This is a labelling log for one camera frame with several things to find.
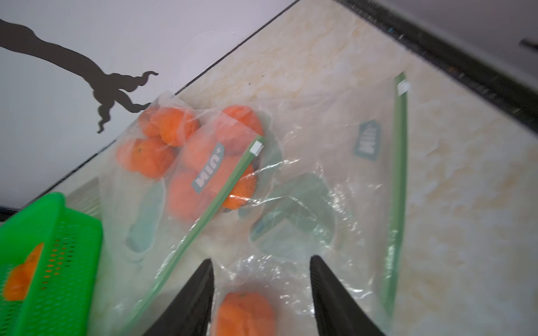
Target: wall decal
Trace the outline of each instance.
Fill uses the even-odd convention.
[[[156,72],[147,71],[140,77],[115,73],[105,74],[94,61],[86,56],[57,44],[45,42],[26,26],[1,19],[0,47],[48,61],[81,76],[88,82],[94,91],[95,99],[101,104],[97,108],[101,116],[98,122],[98,133],[103,132],[103,125],[110,121],[110,109],[114,102],[118,102],[131,113],[138,113],[150,105],[150,103],[134,104],[124,91],[133,92],[137,87],[145,85],[150,75],[158,75]]]

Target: bag label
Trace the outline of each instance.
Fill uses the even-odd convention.
[[[202,189],[207,185],[211,177],[217,172],[218,168],[221,166],[222,158],[224,157],[224,146],[217,142],[213,152],[207,160],[206,166],[198,174],[198,176],[192,182],[192,186],[196,193],[200,193]]]
[[[359,125],[359,137],[354,154],[371,161],[377,160],[381,147],[381,125],[374,119]]]

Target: tangerine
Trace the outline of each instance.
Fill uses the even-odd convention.
[[[159,128],[156,124],[151,122],[151,117],[157,110],[158,108],[155,105],[150,106],[144,112],[142,112],[137,119],[138,126],[142,130],[142,133],[149,138],[159,136]]]
[[[225,156],[220,167],[207,184],[208,190],[216,196],[224,187],[224,184],[231,176],[240,156]],[[252,165],[248,165],[245,172],[239,178],[239,181],[233,186],[232,191],[222,203],[222,206],[235,210],[245,205],[250,200],[256,190],[256,176]]]
[[[215,120],[215,136],[229,153],[242,154],[254,140],[254,133],[245,125],[227,115]]]
[[[254,110],[252,110],[250,107],[242,105],[232,105],[225,108],[222,113],[251,128],[262,137],[264,136],[264,129],[261,126],[260,119],[258,118],[258,116],[256,116],[256,113],[254,113]]]
[[[133,147],[134,169],[149,178],[164,176],[176,157],[175,150],[159,138],[147,138]]]
[[[206,166],[216,144],[217,139],[201,130],[190,137],[183,147],[181,161],[186,167],[199,173]]]
[[[194,190],[192,182],[196,177],[195,172],[182,171],[174,175],[168,186],[168,211],[188,222],[199,219],[212,200],[206,191],[198,194]]]
[[[38,244],[26,257],[24,263],[17,265],[10,273],[5,283],[3,296],[6,301],[21,301],[26,298],[36,272],[43,243]]]
[[[133,139],[128,140],[124,144],[118,146],[116,150],[116,161],[124,169],[128,171],[136,171],[136,168],[133,164],[132,153],[133,149],[142,142],[142,139]]]
[[[186,109],[161,108],[152,117],[151,122],[158,129],[161,139],[174,147],[181,147],[193,135],[200,122]]]
[[[275,314],[257,292],[228,293],[217,311],[215,336],[274,336]]]

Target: marble countertop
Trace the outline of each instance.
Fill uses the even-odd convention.
[[[406,229],[393,331],[533,334],[538,140],[342,5],[301,0],[180,93],[196,109],[368,85],[405,71]],[[56,187],[91,180],[98,155]]]

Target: green plastic basket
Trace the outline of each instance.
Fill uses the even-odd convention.
[[[101,222],[43,196],[0,227],[0,288],[44,242],[24,301],[0,295],[0,336],[84,335],[103,240]]]

